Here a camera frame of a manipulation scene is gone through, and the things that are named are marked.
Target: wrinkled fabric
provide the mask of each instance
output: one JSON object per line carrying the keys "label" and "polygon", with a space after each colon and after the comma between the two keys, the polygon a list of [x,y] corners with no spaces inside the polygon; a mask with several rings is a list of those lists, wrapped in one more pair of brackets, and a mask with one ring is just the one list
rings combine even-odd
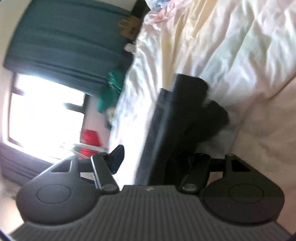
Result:
{"label": "wrinkled fabric", "polygon": [[197,151],[234,152],[280,185],[280,223],[296,231],[296,3],[291,0],[192,0],[162,22],[148,13],[126,76],[110,148],[123,144],[115,178],[133,184],[161,88],[173,75],[200,77],[230,124]]}

